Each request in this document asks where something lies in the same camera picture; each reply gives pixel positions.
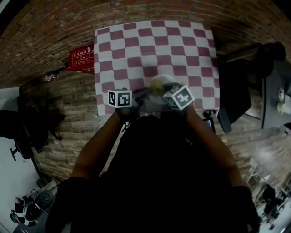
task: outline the wooden floor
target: wooden floor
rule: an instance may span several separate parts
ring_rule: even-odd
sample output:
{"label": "wooden floor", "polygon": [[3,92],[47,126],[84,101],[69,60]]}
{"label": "wooden floor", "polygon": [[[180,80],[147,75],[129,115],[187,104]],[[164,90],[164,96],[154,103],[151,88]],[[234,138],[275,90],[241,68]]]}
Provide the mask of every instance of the wooden floor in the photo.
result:
{"label": "wooden floor", "polygon": [[[106,117],[96,118],[94,76],[63,71],[56,81],[30,84],[23,91],[25,105],[41,108],[50,100],[52,114],[66,115],[57,127],[63,140],[58,141],[49,134],[49,145],[44,147],[42,153],[35,153],[35,159],[43,173],[60,180],[67,179],[82,147],[106,121]],[[254,158],[276,179],[283,181],[291,168],[291,136],[279,128],[262,130],[259,125],[242,118],[232,125],[232,132],[226,135],[217,119],[214,121],[217,135],[234,154],[243,175]],[[104,171],[116,152],[119,139]]]}
{"label": "wooden floor", "polygon": [[262,97],[258,90],[248,88],[250,97],[251,97],[251,107],[249,110],[246,111],[246,114],[261,118],[261,109],[262,109]]}

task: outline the office chair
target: office chair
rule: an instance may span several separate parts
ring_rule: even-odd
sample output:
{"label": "office chair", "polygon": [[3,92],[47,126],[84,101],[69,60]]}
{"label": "office chair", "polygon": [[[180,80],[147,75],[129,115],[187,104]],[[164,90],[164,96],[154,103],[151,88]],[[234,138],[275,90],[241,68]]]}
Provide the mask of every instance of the office chair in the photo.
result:
{"label": "office chair", "polygon": [[[59,120],[64,120],[64,115],[58,115]],[[0,110],[0,137],[14,139],[15,150],[10,149],[13,159],[14,154],[20,152],[24,159],[33,157],[32,147],[38,153],[42,152],[43,146],[47,145],[48,131],[59,141],[62,137],[57,136],[52,130],[48,115],[48,104],[45,111],[38,113],[35,108],[28,107],[20,112]]]}
{"label": "office chair", "polygon": [[220,109],[218,121],[225,133],[232,131],[231,124],[250,107],[251,97],[247,89],[248,69],[243,60],[219,65]]}

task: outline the black chair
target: black chair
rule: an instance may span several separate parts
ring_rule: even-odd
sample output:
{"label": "black chair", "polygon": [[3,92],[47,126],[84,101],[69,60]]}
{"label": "black chair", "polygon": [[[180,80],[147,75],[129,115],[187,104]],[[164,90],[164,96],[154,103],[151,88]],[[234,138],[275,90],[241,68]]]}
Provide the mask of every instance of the black chair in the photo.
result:
{"label": "black chair", "polygon": [[54,202],[54,196],[49,190],[40,190],[36,197],[29,197],[25,202],[25,218],[28,221],[35,221],[40,218]]}
{"label": "black chair", "polygon": [[219,123],[225,133],[231,132],[231,124],[240,118],[250,107],[251,98],[247,89],[248,69],[243,60],[220,64],[220,109]]}
{"label": "black chair", "polygon": [[[57,119],[64,120],[64,115],[58,115]],[[28,107],[21,112],[0,110],[0,137],[14,139],[15,150],[10,149],[13,159],[14,154],[20,152],[24,159],[33,158],[32,147],[38,153],[42,152],[43,146],[47,145],[48,131],[55,138],[62,140],[51,128],[48,115],[48,104],[43,113],[38,113],[35,108]]]}

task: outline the white floor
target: white floor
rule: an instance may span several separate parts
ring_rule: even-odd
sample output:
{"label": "white floor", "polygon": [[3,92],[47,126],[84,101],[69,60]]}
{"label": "white floor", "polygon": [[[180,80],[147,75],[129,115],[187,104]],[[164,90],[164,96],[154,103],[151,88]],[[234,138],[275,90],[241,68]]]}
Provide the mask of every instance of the white floor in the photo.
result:
{"label": "white floor", "polygon": [[270,224],[264,223],[260,227],[260,233],[281,233],[285,226],[291,221],[290,204],[290,201],[285,204],[285,208],[280,212],[280,215],[273,230],[269,231]]}

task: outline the brick wall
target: brick wall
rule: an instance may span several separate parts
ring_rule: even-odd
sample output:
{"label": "brick wall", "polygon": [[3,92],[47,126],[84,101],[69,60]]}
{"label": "brick wall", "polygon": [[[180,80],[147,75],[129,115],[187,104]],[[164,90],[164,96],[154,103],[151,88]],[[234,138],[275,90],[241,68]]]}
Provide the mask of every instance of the brick wall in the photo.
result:
{"label": "brick wall", "polygon": [[206,23],[220,53],[275,41],[291,52],[291,22],[271,0],[31,0],[0,37],[0,88],[62,67],[97,28],[144,20]]}

